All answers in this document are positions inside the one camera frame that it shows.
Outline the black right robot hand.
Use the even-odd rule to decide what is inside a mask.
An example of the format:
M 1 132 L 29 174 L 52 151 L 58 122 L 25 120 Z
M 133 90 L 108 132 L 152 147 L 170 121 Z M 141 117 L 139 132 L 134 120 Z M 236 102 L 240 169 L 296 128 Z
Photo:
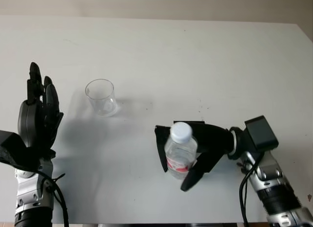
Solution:
M 233 134 L 203 121 L 175 121 L 155 126 L 156 146 L 164 172 L 182 180 L 189 191 L 234 147 Z

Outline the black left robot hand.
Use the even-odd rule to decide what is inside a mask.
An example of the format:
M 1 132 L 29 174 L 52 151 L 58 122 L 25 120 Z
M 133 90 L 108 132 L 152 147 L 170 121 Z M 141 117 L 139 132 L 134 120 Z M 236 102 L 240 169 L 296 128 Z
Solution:
M 27 147 L 38 151 L 51 149 L 64 114 L 59 109 L 59 98 L 49 76 L 42 80 L 40 68 L 30 64 L 27 80 L 27 99 L 20 107 L 18 133 Z

